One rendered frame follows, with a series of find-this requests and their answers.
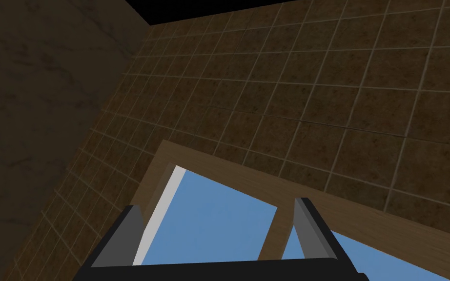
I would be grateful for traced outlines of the wooden framed window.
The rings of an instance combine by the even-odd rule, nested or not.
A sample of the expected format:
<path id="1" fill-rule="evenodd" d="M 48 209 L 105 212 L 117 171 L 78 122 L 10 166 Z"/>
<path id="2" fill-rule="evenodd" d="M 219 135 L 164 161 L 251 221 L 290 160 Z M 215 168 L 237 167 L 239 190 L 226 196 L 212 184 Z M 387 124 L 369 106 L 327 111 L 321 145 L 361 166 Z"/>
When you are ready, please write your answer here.
<path id="1" fill-rule="evenodd" d="M 370 281 L 450 280 L 450 234 L 162 141 L 131 204 L 144 233 L 134 265 L 300 257 L 306 197 Z"/>

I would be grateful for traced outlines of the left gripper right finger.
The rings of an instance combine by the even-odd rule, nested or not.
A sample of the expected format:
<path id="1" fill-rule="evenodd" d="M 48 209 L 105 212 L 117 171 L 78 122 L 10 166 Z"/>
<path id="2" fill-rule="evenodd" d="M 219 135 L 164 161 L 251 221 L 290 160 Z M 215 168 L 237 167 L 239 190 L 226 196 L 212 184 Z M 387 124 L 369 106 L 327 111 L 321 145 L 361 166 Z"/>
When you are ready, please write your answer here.
<path id="1" fill-rule="evenodd" d="M 332 258 L 341 262 L 351 262 L 308 198 L 295 199 L 293 224 L 306 259 Z"/>

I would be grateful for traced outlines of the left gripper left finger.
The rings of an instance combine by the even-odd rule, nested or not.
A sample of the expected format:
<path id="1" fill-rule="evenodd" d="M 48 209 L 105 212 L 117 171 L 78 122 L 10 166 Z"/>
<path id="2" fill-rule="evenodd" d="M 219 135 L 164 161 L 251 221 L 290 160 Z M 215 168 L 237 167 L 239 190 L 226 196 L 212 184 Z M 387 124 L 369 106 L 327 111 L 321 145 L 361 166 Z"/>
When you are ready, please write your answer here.
<path id="1" fill-rule="evenodd" d="M 143 230 L 140 207 L 138 205 L 126 206 L 89 256 L 92 259 L 89 266 L 131 266 Z"/>

